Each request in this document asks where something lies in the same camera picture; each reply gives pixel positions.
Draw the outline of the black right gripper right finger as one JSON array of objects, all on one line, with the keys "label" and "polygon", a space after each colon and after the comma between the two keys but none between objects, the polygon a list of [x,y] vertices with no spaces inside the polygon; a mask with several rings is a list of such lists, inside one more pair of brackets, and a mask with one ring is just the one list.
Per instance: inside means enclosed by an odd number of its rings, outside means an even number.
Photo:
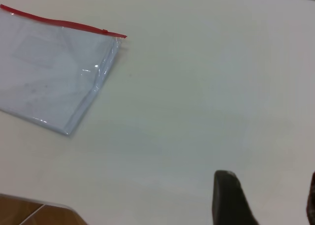
[{"label": "black right gripper right finger", "polygon": [[309,224],[315,225],[315,172],[313,173],[311,179],[306,212]]}]

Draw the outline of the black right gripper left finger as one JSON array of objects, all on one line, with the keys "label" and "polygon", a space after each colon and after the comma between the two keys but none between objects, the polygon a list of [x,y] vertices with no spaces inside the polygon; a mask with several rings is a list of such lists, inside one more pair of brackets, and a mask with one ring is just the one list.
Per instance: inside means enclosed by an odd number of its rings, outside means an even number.
[{"label": "black right gripper left finger", "polygon": [[231,171],[214,173],[212,217],[215,225],[257,225],[241,183]]}]

